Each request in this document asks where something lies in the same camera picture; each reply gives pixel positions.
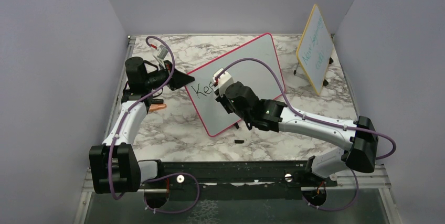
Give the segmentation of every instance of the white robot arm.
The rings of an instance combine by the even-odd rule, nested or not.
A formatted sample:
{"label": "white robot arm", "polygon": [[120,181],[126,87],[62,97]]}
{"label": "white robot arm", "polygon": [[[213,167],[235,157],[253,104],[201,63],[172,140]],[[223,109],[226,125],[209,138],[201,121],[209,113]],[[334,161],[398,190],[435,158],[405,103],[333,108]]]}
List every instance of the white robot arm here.
{"label": "white robot arm", "polygon": [[[212,81],[216,86],[216,100],[228,113],[235,113],[244,120],[249,130],[256,127],[263,131],[292,132],[318,138],[338,146],[338,148],[309,159],[310,172],[320,178],[353,169],[362,173],[374,171],[377,152],[376,136],[370,133],[350,130],[350,127],[363,127],[374,130],[370,119],[360,116],[358,121],[340,120],[311,114],[293,108],[303,116],[296,115],[283,102],[259,99],[254,92],[241,82],[234,82],[228,72],[215,78],[222,71],[217,71]],[[328,126],[326,123],[307,120],[305,117],[343,125],[343,129]]]}
{"label": "white robot arm", "polygon": [[[102,142],[103,145],[106,146],[111,145],[111,142],[113,142],[113,137],[116,136],[119,123],[121,122],[124,113],[128,111],[129,107],[133,105],[133,103],[135,102],[137,101],[127,101],[122,103],[118,120],[116,121],[116,124],[114,125],[113,129],[111,130],[111,133]],[[142,120],[144,120],[146,115],[147,115],[146,105],[144,103],[137,104],[132,109],[131,113],[129,113],[128,116],[125,118],[121,130],[117,134],[118,137],[115,145],[120,145],[122,143],[133,144],[137,132],[139,131],[139,127],[141,126]]]}

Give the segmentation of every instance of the handwritten text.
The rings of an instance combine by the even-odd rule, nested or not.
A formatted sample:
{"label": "handwritten text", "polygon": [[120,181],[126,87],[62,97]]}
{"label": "handwritten text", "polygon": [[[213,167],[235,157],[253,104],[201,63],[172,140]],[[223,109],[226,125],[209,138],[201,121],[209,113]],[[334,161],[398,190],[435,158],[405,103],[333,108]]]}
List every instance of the handwritten text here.
{"label": "handwritten text", "polygon": [[213,87],[212,87],[212,83],[209,82],[209,84],[207,86],[204,86],[201,90],[199,90],[199,84],[198,86],[195,88],[194,86],[192,86],[193,91],[196,93],[196,96],[201,99],[201,97],[199,97],[199,95],[203,95],[203,96],[208,96],[209,94],[213,93]]}
{"label": "handwritten text", "polygon": [[320,16],[320,18],[319,18],[319,20],[317,22],[317,28],[315,29],[314,35],[310,36],[311,41],[312,41],[312,45],[309,44],[308,51],[303,53],[302,59],[303,59],[303,62],[304,62],[304,64],[306,66],[308,65],[309,59],[311,58],[311,55],[312,55],[312,47],[315,47],[315,45],[319,44],[319,30],[321,28],[323,28],[323,19]]}
{"label": "handwritten text", "polygon": [[323,63],[323,60],[324,60],[324,53],[323,52],[319,52],[319,60],[315,64],[315,68],[316,69],[320,69],[321,63]]}

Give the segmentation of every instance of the wire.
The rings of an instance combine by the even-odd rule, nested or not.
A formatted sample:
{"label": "wire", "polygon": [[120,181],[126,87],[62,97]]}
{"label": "wire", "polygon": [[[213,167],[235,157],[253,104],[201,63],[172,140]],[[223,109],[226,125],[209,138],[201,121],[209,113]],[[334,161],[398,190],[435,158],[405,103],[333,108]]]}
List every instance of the wire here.
{"label": "wire", "polygon": [[149,180],[146,180],[144,183],[156,182],[156,181],[164,180],[164,179],[166,179],[166,178],[170,178],[170,177],[177,176],[177,175],[186,175],[186,176],[189,176],[190,178],[192,178],[192,179],[195,181],[195,184],[196,184],[196,190],[197,190],[197,194],[196,194],[196,199],[195,199],[195,201],[194,201],[190,206],[188,206],[187,208],[184,208],[184,209],[179,210],[179,211],[164,211],[164,210],[157,210],[157,209],[153,209],[153,208],[151,208],[151,207],[147,204],[147,200],[145,199],[145,196],[144,196],[144,203],[145,203],[146,209],[150,209],[150,210],[152,210],[153,212],[161,212],[161,213],[163,213],[163,214],[181,214],[181,213],[183,213],[183,212],[189,211],[189,210],[192,209],[194,206],[196,206],[196,203],[198,203],[198,200],[199,200],[200,190],[199,190],[199,183],[198,183],[198,180],[197,180],[192,174],[189,174],[189,173],[172,173],[172,174],[166,175],[166,176],[164,176],[164,177],[160,177],[160,178],[155,178],[155,179],[149,179]]}
{"label": "wire", "polygon": [[147,65],[150,65],[150,66],[152,66],[154,68],[156,68],[156,70],[159,70],[159,68],[155,64],[149,62],[148,60],[144,60],[144,63],[147,64]]}
{"label": "wire", "polygon": [[124,193],[121,193],[119,196],[116,195],[115,191],[114,191],[114,185],[113,185],[113,170],[111,167],[112,164],[112,159],[113,159],[113,150],[114,150],[114,145],[116,143],[116,140],[118,139],[116,136],[119,136],[119,133],[121,132],[121,128],[122,125],[125,121],[126,116],[130,113],[130,111],[137,106],[140,102],[144,101],[145,99],[147,99],[148,97],[152,96],[154,93],[158,92],[162,87],[164,87],[165,85],[168,84],[168,82],[170,81],[170,79],[173,76],[173,73],[175,72],[175,57],[173,56],[173,52],[170,49],[170,47],[161,39],[159,39],[156,36],[147,36],[145,39],[145,42],[150,46],[149,43],[149,39],[156,39],[157,41],[159,41],[162,45],[165,46],[165,48],[168,50],[168,52],[170,53],[170,55],[172,56],[172,69],[170,71],[170,75],[168,75],[167,80],[165,80],[164,83],[162,83],[161,86],[159,86],[157,89],[153,90],[152,92],[150,92],[149,94],[141,97],[139,100],[137,100],[135,103],[133,103],[127,111],[124,112],[124,114],[122,115],[122,119],[118,124],[118,128],[116,129],[116,133],[115,136],[113,137],[113,140],[111,141],[111,145],[110,145],[110,151],[108,152],[108,183],[110,185],[110,193],[111,196],[113,197],[113,199],[118,200],[120,198],[122,198],[122,196],[124,195]]}
{"label": "wire", "polygon": [[159,97],[162,94],[162,92],[164,92],[164,88],[161,89],[161,92],[159,94],[154,95],[153,98]]}
{"label": "wire", "polygon": [[306,198],[303,197],[304,201],[306,201],[306,203],[308,203],[308,206],[315,208],[317,210],[326,211],[326,212],[342,211],[342,210],[345,210],[346,208],[352,206],[355,203],[355,201],[357,201],[359,187],[358,187],[357,175],[355,175],[355,172],[353,170],[351,170],[351,172],[352,172],[352,175],[354,175],[354,179],[355,179],[355,194],[354,194],[354,197],[352,198],[352,200],[346,206],[341,207],[341,208],[329,209],[329,208],[323,208],[320,206],[314,206],[313,204],[309,203],[309,201]]}
{"label": "wire", "polygon": [[317,187],[317,194],[320,194],[320,187],[324,185],[324,181],[321,181],[321,184]]}
{"label": "wire", "polygon": [[167,182],[166,189],[167,189],[167,196],[168,196],[168,193],[170,193],[170,179],[167,178],[167,179],[166,179],[166,182]]}
{"label": "wire", "polygon": [[[284,93],[283,87],[281,86],[280,81],[279,81],[278,78],[277,78],[277,75],[275,75],[275,73],[272,71],[272,69],[271,69],[269,66],[267,66],[266,63],[262,62],[261,60],[254,59],[254,58],[243,58],[243,59],[236,60],[236,61],[230,63],[228,66],[226,66],[226,67],[225,67],[225,68],[224,68],[224,69],[223,69],[223,70],[222,70],[222,71],[215,77],[215,81],[217,82],[217,81],[218,81],[218,78],[219,78],[224,72],[226,72],[227,69],[231,68],[233,65],[238,64],[238,63],[240,63],[240,62],[242,62],[242,61],[247,61],[247,60],[251,60],[251,61],[258,62],[258,63],[260,63],[261,65],[265,66],[265,67],[269,70],[269,72],[270,72],[270,73],[272,74],[272,76],[275,78],[275,81],[277,82],[278,88],[280,88],[280,91],[281,91],[281,94],[283,95],[284,101],[285,101],[286,104],[288,105],[289,109],[290,109],[295,115],[298,115],[298,116],[301,117],[301,118],[304,117],[305,119],[307,119],[307,120],[309,120],[309,121],[312,121],[312,122],[315,122],[315,123],[320,123],[320,124],[324,124],[324,125],[326,125],[326,126],[330,126],[330,127],[335,127],[335,128],[343,129],[343,125],[336,124],[336,123],[331,123],[331,122],[326,122],[326,121],[323,121],[323,120],[320,120],[320,119],[317,119],[317,118],[312,118],[312,117],[310,117],[310,116],[304,116],[302,113],[300,113],[300,112],[298,112],[296,109],[294,109],[294,107],[292,107],[291,103],[289,102],[289,99],[286,97],[286,94]],[[379,133],[379,132],[376,132],[376,131],[372,131],[372,130],[368,130],[368,129],[364,129],[364,128],[352,127],[352,126],[347,126],[347,127],[346,127],[346,130],[362,131],[362,132],[366,132],[366,133],[374,134],[374,135],[381,136],[381,137],[383,137],[383,138],[388,139],[388,140],[392,143],[392,145],[393,145],[393,149],[392,149],[390,152],[388,152],[387,154],[385,154],[385,155],[376,157],[376,159],[383,159],[383,158],[389,157],[389,156],[393,155],[393,153],[396,151],[396,148],[397,148],[396,142],[395,142],[391,137],[389,137],[388,135],[385,135],[385,134],[383,134],[383,133]]]}

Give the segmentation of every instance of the marble tabletop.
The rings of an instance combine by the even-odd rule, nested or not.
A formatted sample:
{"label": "marble tabletop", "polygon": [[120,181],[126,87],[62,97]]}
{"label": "marble tabletop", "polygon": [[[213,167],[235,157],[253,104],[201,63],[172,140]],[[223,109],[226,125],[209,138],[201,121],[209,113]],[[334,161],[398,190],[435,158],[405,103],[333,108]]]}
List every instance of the marble tabletop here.
{"label": "marble tabletop", "polygon": [[[255,35],[168,35],[160,36],[172,49],[176,68],[189,72],[204,63],[254,39]],[[296,48],[301,35],[273,35],[278,59],[283,71],[287,96],[292,105],[307,112],[339,119],[356,119],[354,106],[336,55],[328,67],[327,87],[321,94],[307,81],[302,68],[296,76]],[[133,56],[155,62],[145,44],[145,36],[139,36]],[[160,98],[167,108],[149,113],[143,120],[133,144],[137,159],[161,159],[163,161],[270,161],[307,159],[334,148],[332,144],[294,133],[264,132],[229,128],[210,137],[207,135],[195,108],[184,88],[164,89]],[[235,144],[234,140],[245,140]]]}

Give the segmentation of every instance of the whiteboard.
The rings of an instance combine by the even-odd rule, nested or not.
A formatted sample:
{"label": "whiteboard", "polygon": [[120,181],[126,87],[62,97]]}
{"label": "whiteboard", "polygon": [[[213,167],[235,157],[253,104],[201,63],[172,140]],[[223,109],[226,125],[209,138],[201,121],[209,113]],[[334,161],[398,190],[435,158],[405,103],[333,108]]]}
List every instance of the whiteboard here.
{"label": "whiteboard", "polygon": [[[237,115],[234,113],[228,114],[223,106],[215,101],[216,96],[214,87],[211,85],[211,79],[217,70],[242,58],[256,58],[266,63],[277,75],[282,87],[285,88],[275,45],[272,35],[269,33],[263,34],[187,73],[195,77],[195,81],[186,85],[185,89],[209,136],[216,136],[240,121]],[[232,75],[234,82],[240,81],[244,86],[249,86],[259,99],[276,99],[281,95],[272,74],[257,62],[243,61],[227,71]]]}
{"label": "whiteboard", "polygon": [[333,49],[331,34],[327,31],[319,7],[314,5],[296,50],[296,58],[317,94],[323,87]]}

